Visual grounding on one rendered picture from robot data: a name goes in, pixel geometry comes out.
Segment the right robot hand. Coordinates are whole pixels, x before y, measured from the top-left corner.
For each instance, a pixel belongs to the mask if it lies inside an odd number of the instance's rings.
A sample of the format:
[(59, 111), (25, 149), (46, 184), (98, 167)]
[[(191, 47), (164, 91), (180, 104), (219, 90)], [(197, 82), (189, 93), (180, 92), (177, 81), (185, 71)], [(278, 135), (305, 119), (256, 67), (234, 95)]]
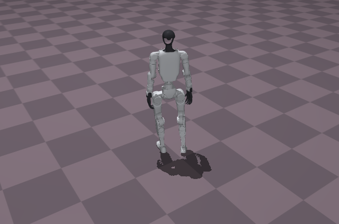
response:
[(188, 103), (189, 105), (192, 103), (192, 88), (190, 88), (190, 91), (186, 91), (186, 94), (185, 94), (185, 97), (186, 97), (186, 104)]

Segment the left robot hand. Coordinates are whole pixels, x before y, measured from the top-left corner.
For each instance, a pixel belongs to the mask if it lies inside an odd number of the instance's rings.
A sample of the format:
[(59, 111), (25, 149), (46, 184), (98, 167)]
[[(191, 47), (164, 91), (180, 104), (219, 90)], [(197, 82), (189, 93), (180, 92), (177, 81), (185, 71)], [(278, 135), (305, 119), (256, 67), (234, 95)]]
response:
[(147, 102), (148, 102), (148, 105), (151, 109), (154, 109), (154, 107), (152, 107), (153, 105), (151, 105), (151, 100), (150, 98), (152, 97), (151, 93), (148, 93), (148, 96), (146, 95), (147, 97)]

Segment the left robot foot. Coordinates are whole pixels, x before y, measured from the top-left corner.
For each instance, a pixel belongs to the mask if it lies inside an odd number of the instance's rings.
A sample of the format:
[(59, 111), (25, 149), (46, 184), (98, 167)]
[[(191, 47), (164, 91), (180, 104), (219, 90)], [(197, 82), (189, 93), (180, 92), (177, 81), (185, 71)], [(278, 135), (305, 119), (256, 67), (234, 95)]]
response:
[(166, 153), (166, 147), (162, 145), (162, 147), (160, 146), (160, 141), (157, 141), (156, 143), (157, 147), (160, 149), (160, 151), (162, 153)]

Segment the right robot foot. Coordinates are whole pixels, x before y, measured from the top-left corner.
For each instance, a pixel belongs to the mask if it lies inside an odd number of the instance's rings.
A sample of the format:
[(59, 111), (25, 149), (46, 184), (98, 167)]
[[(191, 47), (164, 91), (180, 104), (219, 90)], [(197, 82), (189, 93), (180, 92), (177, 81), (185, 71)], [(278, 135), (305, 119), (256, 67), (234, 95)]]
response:
[(184, 145), (183, 145), (183, 147), (181, 146), (180, 150), (181, 150), (181, 153), (186, 153), (187, 146), (185, 146), (185, 147), (184, 147)]

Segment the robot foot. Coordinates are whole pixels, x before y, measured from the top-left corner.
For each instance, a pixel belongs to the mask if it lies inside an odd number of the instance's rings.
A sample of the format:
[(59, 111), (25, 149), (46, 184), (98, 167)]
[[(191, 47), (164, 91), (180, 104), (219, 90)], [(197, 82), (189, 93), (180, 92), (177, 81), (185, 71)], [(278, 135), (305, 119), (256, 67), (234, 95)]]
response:
[(162, 153), (166, 153), (166, 147), (162, 145), (162, 147), (160, 146), (160, 141), (157, 141), (156, 143), (157, 147), (160, 149), (160, 151)]
[(186, 153), (187, 146), (185, 146), (185, 147), (184, 147), (184, 145), (183, 145), (183, 147), (181, 146), (180, 150), (181, 150), (181, 153)]

